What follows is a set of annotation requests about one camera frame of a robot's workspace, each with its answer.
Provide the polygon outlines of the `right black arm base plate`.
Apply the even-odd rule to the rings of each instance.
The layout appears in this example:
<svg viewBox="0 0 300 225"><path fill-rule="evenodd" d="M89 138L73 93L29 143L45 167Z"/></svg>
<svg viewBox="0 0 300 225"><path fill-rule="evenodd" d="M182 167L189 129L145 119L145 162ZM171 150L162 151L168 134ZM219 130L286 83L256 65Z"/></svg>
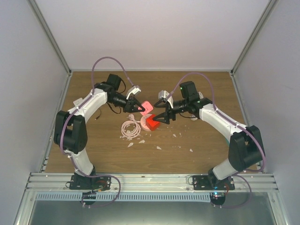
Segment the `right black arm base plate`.
<svg viewBox="0 0 300 225"><path fill-rule="evenodd" d="M192 175L187 179L189 185L193 186L194 190L234 190L235 185L233 178L225 178L218 180L210 175Z"/></svg>

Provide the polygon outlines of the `pink round power socket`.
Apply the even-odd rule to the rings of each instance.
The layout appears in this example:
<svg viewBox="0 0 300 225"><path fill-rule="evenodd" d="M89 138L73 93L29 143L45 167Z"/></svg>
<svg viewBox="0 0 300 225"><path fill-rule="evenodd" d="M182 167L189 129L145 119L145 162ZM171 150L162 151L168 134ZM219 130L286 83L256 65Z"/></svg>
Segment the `pink round power socket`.
<svg viewBox="0 0 300 225"><path fill-rule="evenodd" d="M148 131L150 132L150 130L148 129L148 127L146 126L146 118L149 117L151 114L146 114L144 116L142 116L141 120L140 120L140 124L141 124L141 127L145 130L145 131Z"/></svg>

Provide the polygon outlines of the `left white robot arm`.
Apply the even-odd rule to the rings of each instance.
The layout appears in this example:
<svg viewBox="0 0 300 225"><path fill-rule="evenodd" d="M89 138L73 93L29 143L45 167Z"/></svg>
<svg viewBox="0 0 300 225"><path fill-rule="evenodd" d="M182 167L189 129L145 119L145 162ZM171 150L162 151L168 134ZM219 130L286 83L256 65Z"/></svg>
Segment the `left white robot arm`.
<svg viewBox="0 0 300 225"><path fill-rule="evenodd" d="M118 75L109 74L105 82L92 85L90 93L80 103L68 111L59 111L56 115L54 143L72 162L75 173L82 176L80 184L85 189L96 186L94 165L90 162L86 151L88 141L86 123L103 105L109 103L122 108L125 113L139 113L145 108L136 99L141 92L138 85L133 85L126 95L118 92L122 79Z"/></svg>

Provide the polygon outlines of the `white cube adapter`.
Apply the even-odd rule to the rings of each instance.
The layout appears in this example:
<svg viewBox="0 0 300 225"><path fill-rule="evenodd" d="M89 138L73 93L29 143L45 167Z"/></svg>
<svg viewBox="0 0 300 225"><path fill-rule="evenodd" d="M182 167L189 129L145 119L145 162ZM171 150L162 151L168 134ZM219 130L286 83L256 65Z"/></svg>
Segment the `white cube adapter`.
<svg viewBox="0 0 300 225"><path fill-rule="evenodd" d="M73 101L73 104L74 104L75 107L78 107L81 104L82 101L83 101L83 99L79 98L79 99Z"/></svg>

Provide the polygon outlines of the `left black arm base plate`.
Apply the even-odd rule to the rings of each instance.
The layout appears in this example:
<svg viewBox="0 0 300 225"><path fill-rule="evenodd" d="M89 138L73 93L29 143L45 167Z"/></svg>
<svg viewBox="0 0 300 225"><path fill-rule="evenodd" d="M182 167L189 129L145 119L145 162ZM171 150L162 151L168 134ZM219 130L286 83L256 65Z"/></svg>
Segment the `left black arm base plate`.
<svg viewBox="0 0 300 225"><path fill-rule="evenodd" d="M105 191L110 189L111 178L107 176L88 178L75 173L71 176L71 180L66 182L65 186L71 190Z"/></svg>

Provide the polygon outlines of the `red cube socket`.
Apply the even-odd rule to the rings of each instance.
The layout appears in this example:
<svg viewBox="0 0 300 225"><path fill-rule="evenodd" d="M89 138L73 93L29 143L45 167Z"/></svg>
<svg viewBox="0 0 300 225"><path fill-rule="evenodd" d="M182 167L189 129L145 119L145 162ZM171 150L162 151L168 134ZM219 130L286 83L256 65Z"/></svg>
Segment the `red cube socket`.
<svg viewBox="0 0 300 225"><path fill-rule="evenodd" d="M146 121L145 121L146 126L148 127L148 129L150 131L154 131L160 126L160 122L155 121L154 117L155 117L155 115L151 114L149 117L146 118Z"/></svg>

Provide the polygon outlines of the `pink square plug adapter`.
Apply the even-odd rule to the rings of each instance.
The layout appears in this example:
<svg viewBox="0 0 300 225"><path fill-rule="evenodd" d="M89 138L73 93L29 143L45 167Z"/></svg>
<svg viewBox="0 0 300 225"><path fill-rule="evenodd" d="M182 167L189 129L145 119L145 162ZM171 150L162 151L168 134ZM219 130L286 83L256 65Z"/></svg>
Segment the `pink square plug adapter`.
<svg viewBox="0 0 300 225"><path fill-rule="evenodd" d="M143 112L140 112L140 114L142 115L142 116L144 116L144 115L146 115L146 114L150 114L150 112L153 110L153 106L152 106L152 104L149 102L149 101L144 101L143 103L142 103L142 106L143 106L143 108L145 109L145 111L143 111Z"/></svg>

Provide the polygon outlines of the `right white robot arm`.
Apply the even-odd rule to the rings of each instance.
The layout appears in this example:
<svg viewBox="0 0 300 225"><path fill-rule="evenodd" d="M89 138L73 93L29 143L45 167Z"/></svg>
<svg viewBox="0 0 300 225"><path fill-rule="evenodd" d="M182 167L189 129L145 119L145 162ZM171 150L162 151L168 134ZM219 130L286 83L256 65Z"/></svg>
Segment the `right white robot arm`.
<svg viewBox="0 0 300 225"><path fill-rule="evenodd" d="M227 178L265 161L261 133L256 126L246 126L233 120L219 110L213 101L200 96L192 81L179 85L183 99L174 101L171 94L162 90L158 94L155 108L165 111L153 119L164 124L175 121L176 116L188 112L197 119L210 124L229 142L228 157L208 172L208 186L218 190Z"/></svg>

